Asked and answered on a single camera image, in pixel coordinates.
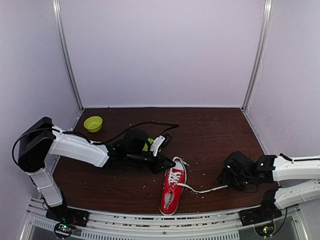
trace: white shoelace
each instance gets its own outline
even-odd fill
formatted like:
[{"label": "white shoelace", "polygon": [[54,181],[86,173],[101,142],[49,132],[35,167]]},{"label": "white shoelace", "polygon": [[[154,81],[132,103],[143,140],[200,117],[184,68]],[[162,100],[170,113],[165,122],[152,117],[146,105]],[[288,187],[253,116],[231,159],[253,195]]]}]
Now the white shoelace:
[{"label": "white shoelace", "polygon": [[228,185],[223,185],[223,186],[217,186],[217,187],[214,187],[214,188],[211,188],[211,189],[208,189],[208,190],[204,190],[204,191],[197,191],[197,190],[194,190],[192,187],[190,187],[189,185],[187,184],[184,184],[184,183],[177,183],[176,184],[177,186],[181,186],[181,187],[185,187],[187,189],[190,189],[191,191],[195,192],[195,193],[198,193],[198,194],[205,194],[205,193],[208,193],[208,192],[211,192],[211,191],[216,191],[216,190],[219,190],[219,189],[224,189],[224,188],[227,188]]},{"label": "white shoelace", "polygon": [[181,178],[181,172],[172,172],[172,170],[169,172],[169,184],[178,184],[179,180]]},{"label": "white shoelace", "polygon": [[[186,163],[185,161],[182,160],[182,158],[178,157],[178,156],[175,156],[173,158],[173,161],[179,161],[181,162],[182,164],[184,165],[187,165],[189,166],[188,163]],[[219,189],[224,189],[224,188],[227,188],[228,185],[223,185],[223,186],[217,186],[217,187],[214,187],[212,189],[208,189],[208,190],[203,190],[203,191],[197,191],[197,190],[194,190],[191,186],[185,184],[185,183],[179,183],[178,181],[180,180],[180,177],[181,177],[181,173],[180,172],[172,172],[172,168],[170,168],[170,172],[169,172],[169,184],[170,183],[174,183],[175,185],[177,186],[181,186],[181,187],[185,187],[187,189],[190,189],[191,191],[195,192],[195,193],[198,193],[198,194],[205,194],[205,193],[208,193],[208,192],[211,192],[211,191],[216,191],[216,190],[219,190]]]}]

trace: metal frame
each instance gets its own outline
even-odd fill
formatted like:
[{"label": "metal frame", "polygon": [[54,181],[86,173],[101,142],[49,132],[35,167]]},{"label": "metal frame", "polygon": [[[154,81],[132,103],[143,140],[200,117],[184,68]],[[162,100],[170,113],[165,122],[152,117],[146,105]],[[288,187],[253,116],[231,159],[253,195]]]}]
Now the metal frame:
[{"label": "metal frame", "polygon": [[[31,199],[20,240],[29,239],[33,226],[53,230],[56,222],[46,218],[42,203],[40,199]],[[90,213],[87,227],[77,227],[73,236],[84,240],[239,240],[239,230],[253,227],[243,227],[239,219],[238,212],[248,208],[173,216],[87,210]],[[288,216],[294,220],[299,239],[308,240],[299,207],[290,207]]]},{"label": "metal frame", "polygon": [[84,109],[81,99],[80,99],[80,94],[77,88],[77,84],[75,81],[75,76],[72,71],[71,67],[71,62],[70,62],[70,57],[68,53],[68,48],[67,48],[67,41],[66,41],[66,36],[65,36],[65,31],[64,31],[64,25],[62,21],[62,15],[61,15],[61,9],[60,9],[60,0],[52,0],[53,3],[53,12],[54,12],[54,17],[56,21],[56,25],[58,28],[59,32],[59,37],[60,37],[60,43],[61,43],[61,48],[62,48],[62,54],[63,54],[63,61],[65,65],[65,69],[69,78],[69,82],[71,85],[72,93],[75,97],[77,106],[80,111]]},{"label": "metal frame", "polygon": [[250,78],[248,90],[246,92],[245,99],[244,99],[244,102],[242,105],[242,110],[244,112],[248,108],[249,101],[250,101],[251,95],[253,93],[255,83],[258,78],[258,73],[260,70],[262,56],[263,56],[263,53],[266,48],[266,40],[267,40],[268,33],[269,33],[272,5],[273,5],[273,0],[265,0],[264,13],[263,13],[263,18],[262,18],[262,25],[261,25],[261,32],[260,32],[258,48],[257,48],[256,55],[255,55],[255,60],[254,60],[254,64],[253,64],[253,69],[252,69],[252,73],[251,73],[251,78]]}]

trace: black cable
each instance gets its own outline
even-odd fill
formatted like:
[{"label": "black cable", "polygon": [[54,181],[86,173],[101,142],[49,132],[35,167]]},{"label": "black cable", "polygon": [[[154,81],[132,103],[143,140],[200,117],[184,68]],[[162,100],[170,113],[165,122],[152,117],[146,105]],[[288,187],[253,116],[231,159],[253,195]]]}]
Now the black cable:
[{"label": "black cable", "polygon": [[288,215],[288,208],[286,207],[286,208],[285,208],[285,216],[284,216],[283,222],[281,223],[281,225],[280,225],[280,227],[278,228],[278,230],[277,230],[275,233],[272,234],[272,236],[276,235],[276,234],[282,229],[282,227],[284,226],[285,221],[286,221],[286,219],[287,219],[287,215]]},{"label": "black cable", "polygon": [[283,157],[283,158],[284,158],[285,160],[287,160],[287,161],[293,162],[292,158],[290,158],[290,157],[288,157],[288,156],[284,155],[283,153],[280,153],[280,155],[279,155],[279,156]]},{"label": "black cable", "polygon": [[93,142],[92,144],[94,144],[94,145],[105,145],[105,144],[108,144],[108,143],[112,142],[113,140],[117,139],[118,137],[120,137],[121,135],[125,134],[129,130],[134,129],[134,128],[136,128],[138,126],[141,126],[141,125],[145,125],[145,124],[153,124],[153,125],[160,125],[160,126],[170,126],[170,127],[166,128],[164,131],[162,131],[162,133],[160,135],[162,135],[163,133],[165,133],[168,130],[176,129],[176,128],[179,127],[179,124],[174,124],[174,123],[156,122],[156,121],[143,121],[143,122],[139,122],[137,124],[134,124],[134,125],[126,128],[125,130],[123,130],[122,132],[118,133],[116,136],[114,136],[113,138],[111,138],[111,139],[109,139],[107,141]]},{"label": "black cable", "polygon": [[66,225],[67,227],[69,227],[69,228],[72,229],[72,232],[70,232],[70,234],[69,234],[69,235],[66,235],[64,238],[70,237],[70,236],[72,235],[72,233],[74,232],[74,230],[76,229],[76,227],[75,227],[75,226],[71,226],[69,223],[59,221],[59,219],[58,219],[58,218],[53,214],[53,212],[50,210],[50,207],[48,206],[48,204],[47,204],[44,196],[41,196],[41,199],[43,199],[42,207],[43,207],[45,210],[49,211],[49,212],[51,213],[51,215],[55,218],[55,220],[58,222],[58,223],[54,226],[54,230],[53,230],[54,235],[55,235],[56,237],[58,237],[58,238],[61,239],[61,237],[56,234],[56,231],[55,231],[55,230],[56,230],[56,228],[57,228],[58,225],[63,224],[63,225]]},{"label": "black cable", "polygon": [[22,134],[13,144],[13,147],[12,147],[12,152],[11,152],[11,156],[12,156],[12,159],[14,161],[14,163],[19,167],[19,164],[15,158],[15,148],[16,148],[16,145],[18,144],[18,142],[28,136],[29,134],[33,134],[33,133],[36,133],[36,132],[39,132],[39,131],[45,131],[45,130],[51,130],[51,131],[56,131],[56,132],[60,132],[59,130],[55,129],[55,128],[49,128],[49,127],[46,127],[46,128],[39,128],[39,129],[35,129],[35,130],[32,130],[32,131],[29,131],[29,132],[26,132],[24,134]]},{"label": "black cable", "polygon": [[91,144],[91,140],[83,133],[78,132],[78,131],[63,131],[63,134],[67,134],[67,135],[75,135],[78,136],[80,138],[84,138],[88,143]]}]

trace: green object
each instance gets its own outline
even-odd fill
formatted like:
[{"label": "green object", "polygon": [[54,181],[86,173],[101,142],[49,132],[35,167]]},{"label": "green object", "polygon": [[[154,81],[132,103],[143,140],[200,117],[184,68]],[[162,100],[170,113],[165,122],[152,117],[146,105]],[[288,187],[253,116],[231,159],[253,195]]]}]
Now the green object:
[{"label": "green object", "polygon": [[84,121],[83,126],[85,127],[85,129],[88,130],[88,132],[96,133],[102,128],[102,122],[103,122],[103,120],[101,117],[92,116]]},{"label": "green object", "polygon": [[[155,140],[153,140],[151,138],[148,138],[148,141],[149,141],[150,144],[152,144]],[[148,145],[147,144],[144,145],[142,151],[144,151],[144,152],[148,151]]]}]

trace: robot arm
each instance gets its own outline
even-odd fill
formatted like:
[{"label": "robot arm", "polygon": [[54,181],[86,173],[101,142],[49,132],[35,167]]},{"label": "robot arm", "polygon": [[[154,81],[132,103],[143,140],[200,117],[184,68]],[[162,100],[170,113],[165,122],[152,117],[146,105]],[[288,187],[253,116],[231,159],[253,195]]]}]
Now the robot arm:
[{"label": "robot arm", "polygon": [[224,161],[218,182],[245,192],[252,185],[283,180],[320,179],[320,156],[263,155],[253,162],[243,153],[231,153]]},{"label": "robot arm", "polygon": [[148,134],[134,128],[115,144],[103,144],[78,133],[65,132],[53,125],[49,117],[43,117],[16,141],[15,145],[20,140],[17,165],[30,176],[44,197],[48,218],[85,226],[88,212],[68,208],[62,191],[45,165],[46,156],[65,156],[104,169],[148,166],[156,174],[175,166],[172,160],[158,152],[171,138],[167,133],[162,134],[151,145]]},{"label": "robot arm", "polygon": [[320,198],[320,156],[287,157],[263,155],[253,162],[237,151],[224,161],[218,182],[247,192],[251,186],[283,180],[313,179],[288,188],[267,191],[259,207],[242,210],[242,225],[258,224],[278,218],[282,209]]}]

